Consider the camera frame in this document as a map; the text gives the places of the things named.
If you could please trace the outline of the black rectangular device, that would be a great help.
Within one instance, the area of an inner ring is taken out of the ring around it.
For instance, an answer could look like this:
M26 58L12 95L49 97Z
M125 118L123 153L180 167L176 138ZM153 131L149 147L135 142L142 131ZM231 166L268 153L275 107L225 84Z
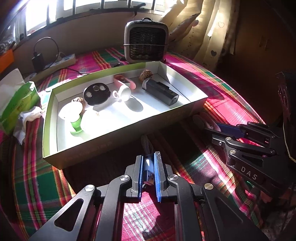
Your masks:
M168 86L152 78L143 81L142 89L168 106L175 104L179 98L179 95L170 90Z

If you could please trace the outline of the brown walnut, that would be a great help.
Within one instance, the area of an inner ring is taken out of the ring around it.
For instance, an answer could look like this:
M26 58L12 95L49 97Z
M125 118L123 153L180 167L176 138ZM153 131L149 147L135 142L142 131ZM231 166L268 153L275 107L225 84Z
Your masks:
M85 107L86 107L86 102L85 100L82 98L82 97L76 97L74 99L71 100L72 102L79 102L82 104L82 111L85 110Z
M146 79L149 79L153 76L153 73L151 72L151 70L144 70L140 76L139 76L139 80L141 82L144 82Z

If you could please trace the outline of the white green cardboard box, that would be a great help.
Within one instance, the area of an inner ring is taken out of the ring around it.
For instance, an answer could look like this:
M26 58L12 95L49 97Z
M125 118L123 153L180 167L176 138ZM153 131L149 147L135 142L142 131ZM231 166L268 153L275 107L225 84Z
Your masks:
M179 95L168 106L142 89L139 80L144 70L151 70L153 80L159 81ZM126 102L113 96L100 105L86 105L85 111L99 112L99 123L91 132L71 134L71 124L59 118L61 108L95 83L115 90L113 76L122 74L137 85ZM203 108L207 94L188 78L161 62L125 65L92 73L52 89L43 127L43 159L63 169L136 140L141 135L171 125Z

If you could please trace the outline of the white green round stand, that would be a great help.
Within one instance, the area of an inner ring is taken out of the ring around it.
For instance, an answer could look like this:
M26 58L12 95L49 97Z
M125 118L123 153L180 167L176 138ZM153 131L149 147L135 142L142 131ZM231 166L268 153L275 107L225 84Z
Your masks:
M73 101L64 105L58 113L59 118L63 119L67 123L70 123L73 130L71 134L78 134L82 132L81 128L81 116L80 114L84 110L81 102Z

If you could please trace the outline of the black round disc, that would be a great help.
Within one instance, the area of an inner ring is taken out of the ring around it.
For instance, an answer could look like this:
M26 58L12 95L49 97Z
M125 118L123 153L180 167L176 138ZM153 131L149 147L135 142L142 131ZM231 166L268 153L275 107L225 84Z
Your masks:
M95 83L88 86L83 93L83 98L90 106L100 105L106 102L111 92L106 84Z

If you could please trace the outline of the plaid pink green cloth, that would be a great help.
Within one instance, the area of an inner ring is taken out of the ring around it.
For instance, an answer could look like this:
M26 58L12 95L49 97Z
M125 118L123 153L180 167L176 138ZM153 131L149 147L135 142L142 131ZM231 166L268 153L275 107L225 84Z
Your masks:
M202 66L176 53L168 54L166 63L207 95L204 111L215 121L231 125L262 121L234 89ZM23 145L1 135L1 204L13 229L9 234L1 225L1 240L27 240L82 187L108 183L143 151L140 141L135 141L98 159L58 170L42 158L43 123L43 118L38 118L27 124ZM174 172L198 185L212 183L256 226L262 224L259 191L233 174L221 155L193 132L188 121L150 134L149 140ZM122 239L174 240L173 209L171 203L158 203L155 190L147 187L140 203L125 205Z

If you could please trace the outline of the crumpled white tissue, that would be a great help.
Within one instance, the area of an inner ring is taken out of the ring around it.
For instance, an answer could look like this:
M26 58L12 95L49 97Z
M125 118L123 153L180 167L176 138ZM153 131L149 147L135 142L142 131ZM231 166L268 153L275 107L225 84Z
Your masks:
M41 109L39 106L34 106L30 110L23 111L18 115L13 136L17 139L19 145L22 145L25 142L27 123L40 118L44 113L45 109Z

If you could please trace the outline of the cream heart curtain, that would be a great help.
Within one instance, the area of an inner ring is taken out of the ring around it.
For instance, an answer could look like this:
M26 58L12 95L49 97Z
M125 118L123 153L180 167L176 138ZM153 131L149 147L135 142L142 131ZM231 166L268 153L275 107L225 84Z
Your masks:
M214 71L234 41L240 1L173 1L165 6L160 21L169 28L169 50Z

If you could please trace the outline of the small white desk fan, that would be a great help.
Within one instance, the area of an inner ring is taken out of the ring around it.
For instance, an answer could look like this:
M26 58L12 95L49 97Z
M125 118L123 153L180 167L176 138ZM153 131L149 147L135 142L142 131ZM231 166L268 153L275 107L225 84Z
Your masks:
M125 26L125 59L129 63L164 61L168 49L169 29L150 18L130 21Z

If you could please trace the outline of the green tissue pack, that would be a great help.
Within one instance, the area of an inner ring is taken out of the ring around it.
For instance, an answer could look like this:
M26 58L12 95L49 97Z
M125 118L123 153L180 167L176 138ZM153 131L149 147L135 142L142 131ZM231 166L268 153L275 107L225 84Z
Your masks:
M18 116L30 110L40 100L34 82L25 82L16 68L1 80L1 131L11 135L15 129Z

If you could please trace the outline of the white power strip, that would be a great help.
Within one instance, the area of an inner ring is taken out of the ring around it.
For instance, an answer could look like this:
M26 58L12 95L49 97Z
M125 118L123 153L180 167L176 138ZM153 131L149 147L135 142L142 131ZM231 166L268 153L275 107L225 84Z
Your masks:
M33 81L34 83L43 80L44 78L50 76L51 74L55 73L56 71L74 65L76 63L76 56L75 54L68 55L62 58L60 61L53 63L49 68L46 67L45 70L39 73L32 73L27 76L24 81L29 82Z

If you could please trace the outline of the orange box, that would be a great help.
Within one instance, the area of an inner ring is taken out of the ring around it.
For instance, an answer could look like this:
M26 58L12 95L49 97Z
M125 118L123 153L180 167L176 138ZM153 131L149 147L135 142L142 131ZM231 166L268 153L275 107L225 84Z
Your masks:
M13 50L9 49L0 56L0 73L3 73L14 62Z

